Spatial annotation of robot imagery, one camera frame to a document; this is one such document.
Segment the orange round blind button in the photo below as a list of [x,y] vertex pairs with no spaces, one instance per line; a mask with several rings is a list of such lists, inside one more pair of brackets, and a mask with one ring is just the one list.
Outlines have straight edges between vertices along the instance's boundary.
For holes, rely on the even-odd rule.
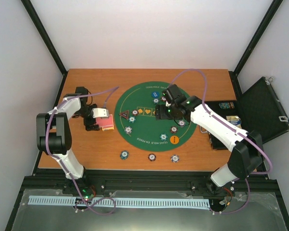
[[180,142],[180,138],[178,136],[173,135],[170,137],[171,144],[178,144],[179,142]]

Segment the blue white chip stack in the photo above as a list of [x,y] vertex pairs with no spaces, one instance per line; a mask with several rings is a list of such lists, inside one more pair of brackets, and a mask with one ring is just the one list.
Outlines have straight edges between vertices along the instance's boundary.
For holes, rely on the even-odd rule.
[[179,156],[178,155],[172,155],[171,156],[171,161],[173,162],[173,163],[177,163],[177,162],[179,162],[179,160],[180,160],[180,158],[179,158]]

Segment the brown poker chip stack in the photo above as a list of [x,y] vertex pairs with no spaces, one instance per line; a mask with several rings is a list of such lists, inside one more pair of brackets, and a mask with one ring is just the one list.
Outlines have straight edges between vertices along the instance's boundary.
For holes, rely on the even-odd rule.
[[149,159],[150,161],[155,161],[155,160],[156,160],[156,155],[155,155],[155,154],[150,154],[150,155],[148,156],[148,159]]

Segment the red playing card deck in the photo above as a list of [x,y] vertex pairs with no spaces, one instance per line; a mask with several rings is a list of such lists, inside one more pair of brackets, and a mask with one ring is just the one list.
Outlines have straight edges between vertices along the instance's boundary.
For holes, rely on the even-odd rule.
[[108,126],[114,127],[114,120],[113,120],[112,114],[110,114],[108,118],[96,118],[96,122],[101,129],[102,127],[108,127]]

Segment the black triangular dealer button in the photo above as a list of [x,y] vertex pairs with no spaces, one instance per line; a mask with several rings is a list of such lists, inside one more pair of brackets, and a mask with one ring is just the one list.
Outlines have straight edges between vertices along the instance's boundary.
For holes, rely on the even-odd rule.
[[123,111],[119,113],[119,116],[128,120],[129,119],[129,110]]

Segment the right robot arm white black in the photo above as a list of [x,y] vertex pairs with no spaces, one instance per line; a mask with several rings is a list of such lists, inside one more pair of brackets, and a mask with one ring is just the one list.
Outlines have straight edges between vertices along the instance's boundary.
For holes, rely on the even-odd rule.
[[236,179],[244,180],[263,162],[263,143],[257,132],[247,132],[212,111],[196,97],[187,98],[177,85],[169,85],[162,96],[166,102],[156,106],[157,120],[185,119],[207,130],[230,151],[228,162],[214,171],[206,182],[208,191],[217,190]]

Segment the blue round blind button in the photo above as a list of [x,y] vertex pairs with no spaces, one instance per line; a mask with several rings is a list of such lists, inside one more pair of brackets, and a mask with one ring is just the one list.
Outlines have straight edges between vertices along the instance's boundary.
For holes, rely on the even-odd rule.
[[158,91],[153,91],[153,92],[151,92],[151,96],[154,99],[158,99],[160,97],[160,93]]

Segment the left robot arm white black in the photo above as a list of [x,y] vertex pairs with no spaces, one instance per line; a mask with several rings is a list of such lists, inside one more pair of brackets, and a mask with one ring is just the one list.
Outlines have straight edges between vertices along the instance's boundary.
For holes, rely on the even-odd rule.
[[61,105],[36,117],[37,147],[51,156],[62,168],[66,178],[74,181],[74,189],[84,194],[90,190],[90,181],[83,177],[85,168],[75,157],[69,119],[73,116],[83,118],[86,131],[99,131],[93,111],[96,104],[87,104],[89,90],[76,87],[73,94],[66,94]]

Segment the teal poker chip stack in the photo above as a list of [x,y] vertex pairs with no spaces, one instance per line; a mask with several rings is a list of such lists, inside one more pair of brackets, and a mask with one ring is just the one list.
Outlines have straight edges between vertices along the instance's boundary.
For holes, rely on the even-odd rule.
[[129,157],[129,152],[128,151],[122,151],[120,154],[121,160],[126,160]]

